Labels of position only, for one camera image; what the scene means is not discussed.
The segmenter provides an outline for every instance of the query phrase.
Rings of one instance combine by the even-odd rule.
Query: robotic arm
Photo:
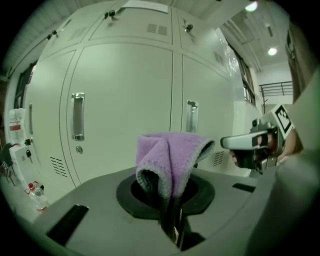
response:
[[[267,168],[277,164],[277,157],[285,148],[285,140],[293,129],[283,105],[277,105],[270,112],[252,121],[249,134],[223,137],[221,147],[234,151],[240,168],[255,169],[263,173]],[[272,135],[277,143],[276,150],[267,149],[268,135]]]

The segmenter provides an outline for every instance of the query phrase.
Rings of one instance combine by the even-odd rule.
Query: window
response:
[[[32,75],[36,68],[36,63],[32,63],[24,72],[20,74],[18,85],[15,91],[14,108],[22,108],[25,100],[26,86],[30,84]]]
[[[255,94],[250,90],[249,86],[245,82],[243,82],[243,95],[248,102],[256,105]]]
[[[235,56],[239,63],[239,69],[241,72],[242,83],[243,83],[243,95],[244,98],[253,105],[256,105],[256,97],[254,90],[254,83],[251,77],[249,67],[245,63],[244,59],[240,57],[235,49],[233,49]]]

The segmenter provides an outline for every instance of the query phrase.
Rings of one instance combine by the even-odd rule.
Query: railing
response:
[[[266,110],[266,97],[286,96],[293,94],[292,81],[273,82],[259,85],[260,93],[263,99],[263,113]]]

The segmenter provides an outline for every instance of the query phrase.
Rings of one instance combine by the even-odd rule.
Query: gray machine top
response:
[[[48,234],[74,205],[82,205],[89,210],[64,245],[81,255],[256,255],[285,235],[282,227],[300,218],[318,191],[317,165],[299,158],[300,164],[292,158],[294,164],[270,168],[260,179],[194,169],[192,174],[210,182],[215,195],[202,214],[187,217],[191,230],[205,240],[185,251],[157,220],[135,218],[119,205],[117,187],[135,173],[134,167],[81,184],[51,205],[33,227]],[[303,165],[308,165],[304,173]]]

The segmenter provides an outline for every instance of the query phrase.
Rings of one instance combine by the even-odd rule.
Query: key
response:
[[[31,159],[31,152],[30,152],[30,150],[28,149],[25,153],[26,153],[26,156],[30,159],[31,163],[33,163],[33,162],[32,162],[32,159]]]

